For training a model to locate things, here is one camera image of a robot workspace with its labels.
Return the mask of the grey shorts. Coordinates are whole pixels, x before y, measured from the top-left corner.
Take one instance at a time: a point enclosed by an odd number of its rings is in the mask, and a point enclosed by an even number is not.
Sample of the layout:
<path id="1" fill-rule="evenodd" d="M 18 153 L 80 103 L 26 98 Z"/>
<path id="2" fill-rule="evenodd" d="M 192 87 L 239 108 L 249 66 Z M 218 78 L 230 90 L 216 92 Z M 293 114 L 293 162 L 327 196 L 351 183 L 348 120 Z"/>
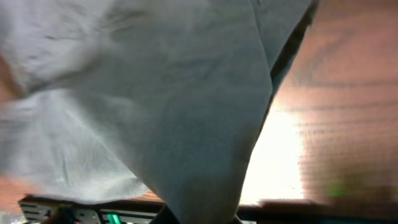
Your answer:
<path id="1" fill-rule="evenodd" d="M 228 223 L 311 1 L 2 1 L 1 175 L 103 203 L 157 194 Z"/>

